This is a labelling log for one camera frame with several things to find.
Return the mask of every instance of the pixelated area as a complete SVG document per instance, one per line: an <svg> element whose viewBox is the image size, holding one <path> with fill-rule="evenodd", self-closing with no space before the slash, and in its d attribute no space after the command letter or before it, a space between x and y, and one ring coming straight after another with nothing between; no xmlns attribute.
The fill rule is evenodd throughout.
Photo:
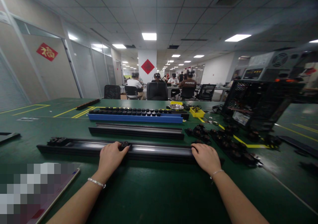
<svg viewBox="0 0 318 224"><path fill-rule="evenodd" d="M0 223L33 223L80 164L7 164L0 170Z"/></svg>

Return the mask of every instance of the forearm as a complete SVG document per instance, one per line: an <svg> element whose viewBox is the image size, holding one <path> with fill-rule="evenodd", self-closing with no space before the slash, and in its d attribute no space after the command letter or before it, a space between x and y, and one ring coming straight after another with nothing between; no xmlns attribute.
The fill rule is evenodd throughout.
<svg viewBox="0 0 318 224"><path fill-rule="evenodd" d="M92 176L92 179L103 184L108 178L109 175L101 175L98 172ZM85 223L102 189L103 187L87 181L47 223Z"/></svg>
<svg viewBox="0 0 318 224"><path fill-rule="evenodd" d="M213 181L233 224L268 223L226 173L215 174Z"/></svg>

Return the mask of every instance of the red diamond sign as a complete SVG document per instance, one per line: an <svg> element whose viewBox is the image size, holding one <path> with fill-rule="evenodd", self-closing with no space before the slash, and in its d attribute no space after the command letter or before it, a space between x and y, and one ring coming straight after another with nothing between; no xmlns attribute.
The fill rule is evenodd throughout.
<svg viewBox="0 0 318 224"><path fill-rule="evenodd" d="M155 67L154 67L153 64L147 59L147 61L145 61L145 63L141 66L141 68L142 68L147 74L149 74Z"/></svg>

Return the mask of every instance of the red square sign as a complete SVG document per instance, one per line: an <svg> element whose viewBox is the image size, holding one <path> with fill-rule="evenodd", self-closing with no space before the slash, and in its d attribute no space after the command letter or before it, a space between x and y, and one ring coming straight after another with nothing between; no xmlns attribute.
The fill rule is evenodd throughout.
<svg viewBox="0 0 318 224"><path fill-rule="evenodd" d="M36 52L45 57L47 60L50 60L51 62L58 55L57 51L55 51L53 48L49 47L45 43L42 43Z"/></svg>
<svg viewBox="0 0 318 224"><path fill-rule="evenodd" d="M145 61L145 63L141 66L141 68L142 68L147 74L149 74L155 67L154 67L154 65L147 59L147 61Z"/></svg>

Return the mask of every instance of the ceiling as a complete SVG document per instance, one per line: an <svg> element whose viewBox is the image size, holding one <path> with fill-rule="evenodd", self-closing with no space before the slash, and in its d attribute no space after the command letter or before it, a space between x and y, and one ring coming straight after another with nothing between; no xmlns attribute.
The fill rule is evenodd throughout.
<svg viewBox="0 0 318 224"><path fill-rule="evenodd" d="M233 51L268 52L282 47L317 49L317 0L38 0L87 32L95 29L112 44L157 49L157 68L189 60L193 64ZM156 32L145 41L142 32ZM235 34L252 36L239 42ZM181 41L206 39L206 41ZM167 49L179 45L177 50ZM137 50L124 49L122 60L137 64Z"/></svg>

